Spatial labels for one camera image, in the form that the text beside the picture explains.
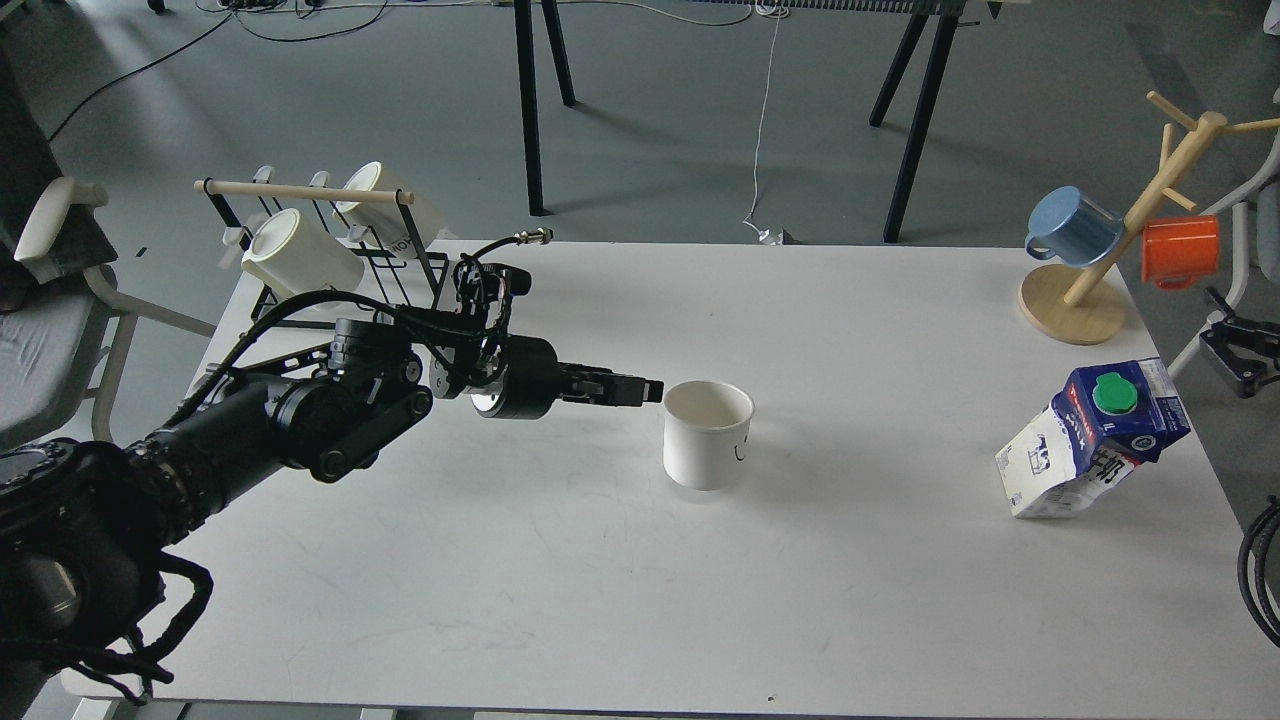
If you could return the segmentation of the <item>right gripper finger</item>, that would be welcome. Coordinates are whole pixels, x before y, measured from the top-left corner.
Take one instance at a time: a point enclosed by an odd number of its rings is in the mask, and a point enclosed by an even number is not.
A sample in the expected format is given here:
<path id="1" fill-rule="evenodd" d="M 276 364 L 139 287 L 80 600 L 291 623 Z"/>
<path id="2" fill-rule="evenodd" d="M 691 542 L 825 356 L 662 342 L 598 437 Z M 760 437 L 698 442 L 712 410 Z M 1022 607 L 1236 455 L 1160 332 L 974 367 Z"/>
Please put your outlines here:
<path id="1" fill-rule="evenodd" d="M 1279 324 L 1236 315 L 1212 286 L 1204 292 L 1221 316 L 1198 334 L 1199 346 L 1234 395 L 1252 398 L 1262 387 L 1277 382 Z"/>

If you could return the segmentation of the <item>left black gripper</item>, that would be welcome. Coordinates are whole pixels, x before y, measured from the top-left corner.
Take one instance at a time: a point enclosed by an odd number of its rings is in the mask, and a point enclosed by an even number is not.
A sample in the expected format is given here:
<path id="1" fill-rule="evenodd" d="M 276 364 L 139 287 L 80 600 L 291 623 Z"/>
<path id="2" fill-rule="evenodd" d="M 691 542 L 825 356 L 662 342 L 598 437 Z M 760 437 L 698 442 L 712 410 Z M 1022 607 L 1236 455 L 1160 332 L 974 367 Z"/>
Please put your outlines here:
<path id="1" fill-rule="evenodd" d="M 659 404 L 662 380 L 626 375 L 609 368 L 559 363 L 553 345 L 543 338 L 512 334 L 503 345 L 506 369 L 498 382 L 471 395 L 477 414 L 486 419 L 536 420 L 562 400 L 607 407 L 641 407 Z"/>

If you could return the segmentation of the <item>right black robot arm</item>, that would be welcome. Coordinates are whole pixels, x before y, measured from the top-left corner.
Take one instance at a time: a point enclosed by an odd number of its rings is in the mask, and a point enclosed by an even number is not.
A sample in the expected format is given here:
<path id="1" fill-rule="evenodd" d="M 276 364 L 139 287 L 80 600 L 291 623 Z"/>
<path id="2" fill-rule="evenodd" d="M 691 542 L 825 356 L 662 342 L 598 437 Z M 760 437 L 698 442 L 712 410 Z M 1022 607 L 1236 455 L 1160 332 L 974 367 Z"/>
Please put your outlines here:
<path id="1" fill-rule="evenodd" d="M 1198 334 L 1199 347 L 1208 355 L 1211 366 L 1238 398 L 1253 398 L 1263 387 L 1276 384 L 1277 323 L 1239 315 L 1212 286 L 1204 293 L 1219 314 Z M 1270 585 L 1268 569 L 1277 530 L 1277 496 L 1270 495 L 1263 509 L 1245 528 L 1236 553 L 1236 584 L 1245 609 L 1275 646 L 1279 644 L 1277 596 Z"/>

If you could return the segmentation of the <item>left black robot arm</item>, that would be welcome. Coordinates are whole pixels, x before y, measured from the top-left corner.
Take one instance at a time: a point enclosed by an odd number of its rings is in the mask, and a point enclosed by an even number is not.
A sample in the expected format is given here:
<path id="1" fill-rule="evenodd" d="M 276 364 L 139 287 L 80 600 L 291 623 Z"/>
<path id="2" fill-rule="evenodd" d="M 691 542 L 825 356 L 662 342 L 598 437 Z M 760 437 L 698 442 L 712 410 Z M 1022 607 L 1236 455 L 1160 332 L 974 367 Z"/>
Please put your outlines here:
<path id="1" fill-rule="evenodd" d="M 175 413 L 141 441 L 68 438 L 3 455 L 3 716 L 72 670 L 142 705 L 163 660 L 212 596 L 210 571 L 170 552 L 276 471 L 334 483 L 370 468 L 439 398 L 532 420 L 559 402 L 640 407 L 659 380 L 562 363 L 509 331 L 531 275 L 486 256 L 547 243 L 538 229 L 462 252 L 456 306 L 312 291 L 257 319 Z"/>

